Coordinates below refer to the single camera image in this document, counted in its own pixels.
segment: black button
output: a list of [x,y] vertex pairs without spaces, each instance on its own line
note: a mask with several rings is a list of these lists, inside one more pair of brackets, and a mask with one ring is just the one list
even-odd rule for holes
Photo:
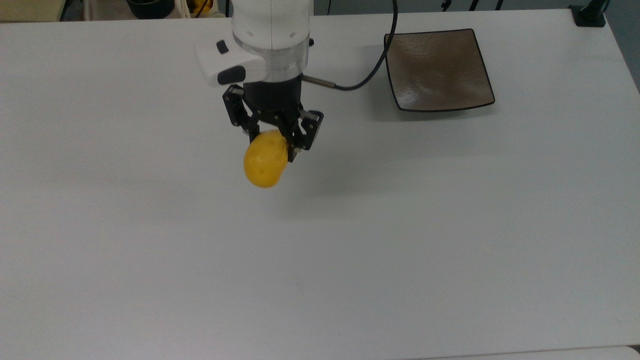
[[225,43],[224,40],[220,40],[219,42],[216,42],[216,46],[218,47],[218,51],[220,52],[220,54],[225,54],[229,52],[229,48],[227,47],[227,44]]
[[218,74],[218,84],[227,85],[241,83],[246,78],[246,70],[243,66],[234,66]]

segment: white table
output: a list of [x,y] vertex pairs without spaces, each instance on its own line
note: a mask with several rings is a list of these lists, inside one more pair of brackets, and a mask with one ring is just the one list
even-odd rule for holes
[[[352,84],[390,15],[316,17]],[[492,106],[394,106],[381,71],[271,190],[193,42],[227,20],[0,26],[0,357],[415,359],[640,343],[640,96],[568,10],[473,28]]]

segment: black pot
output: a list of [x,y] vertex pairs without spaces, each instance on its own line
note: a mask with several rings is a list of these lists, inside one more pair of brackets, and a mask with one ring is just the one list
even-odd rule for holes
[[127,0],[127,4],[138,19],[163,19],[175,6],[173,0]]

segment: yellow potato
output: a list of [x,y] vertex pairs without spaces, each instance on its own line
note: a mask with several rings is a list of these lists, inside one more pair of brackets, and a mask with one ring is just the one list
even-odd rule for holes
[[287,166],[287,140],[279,130],[270,130],[253,139],[244,154],[244,174],[251,184],[270,188],[278,183]]

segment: square plate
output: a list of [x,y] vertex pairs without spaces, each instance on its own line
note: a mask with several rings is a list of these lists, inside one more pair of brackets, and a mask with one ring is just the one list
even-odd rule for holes
[[495,102],[473,29],[395,34],[386,63],[400,110],[466,110]]

